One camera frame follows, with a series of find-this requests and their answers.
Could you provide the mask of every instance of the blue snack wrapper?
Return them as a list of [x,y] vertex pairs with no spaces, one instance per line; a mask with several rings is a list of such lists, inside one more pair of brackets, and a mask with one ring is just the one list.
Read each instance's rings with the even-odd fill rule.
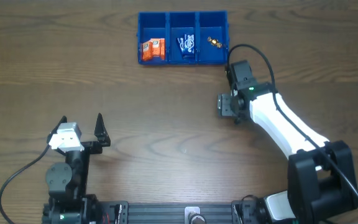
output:
[[185,41],[183,40],[183,37],[178,37],[178,38],[177,38],[177,41],[178,41],[178,46],[179,46],[181,55],[183,56]]
[[194,34],[185,34],[183,57],[194,57]]

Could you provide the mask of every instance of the wooden table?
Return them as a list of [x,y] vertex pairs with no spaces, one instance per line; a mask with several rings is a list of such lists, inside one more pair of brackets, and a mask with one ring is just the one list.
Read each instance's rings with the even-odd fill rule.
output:
[[[293,111],[351,146],[358,181],[358,1],[0,0],[0,187],[35,159],[62,115],[92,139],[104,116],[112,147],[92,156],[88,192],[129,202],[230,202],[287,187],[287,160],[266,132],[219,119],[229,91],[222,66],[143,67],[139,11],[229,13],[231,45],[258,46]],[[239,50],[259,81],[263,60]],[[17,223],[40,223],[47,155],[15,178],[3,205]],[[332,219],[358,222],[358,210]],[[0,223],[4,220],[0,214]]]

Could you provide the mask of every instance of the blue tray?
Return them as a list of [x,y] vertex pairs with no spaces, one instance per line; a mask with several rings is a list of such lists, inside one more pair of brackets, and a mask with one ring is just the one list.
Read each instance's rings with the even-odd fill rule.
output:
[[[219,65],[227,62],[229,32],[227,11],[140,12],[137,26],[137,59],[142,65]],[[177,38],[195,35],[195,57],[182,58]],[[212,46],[208,37],[218,39],[222,48]],[[142,61],[142,43],[151,38],[165,38],[165,60],[154,57]]]

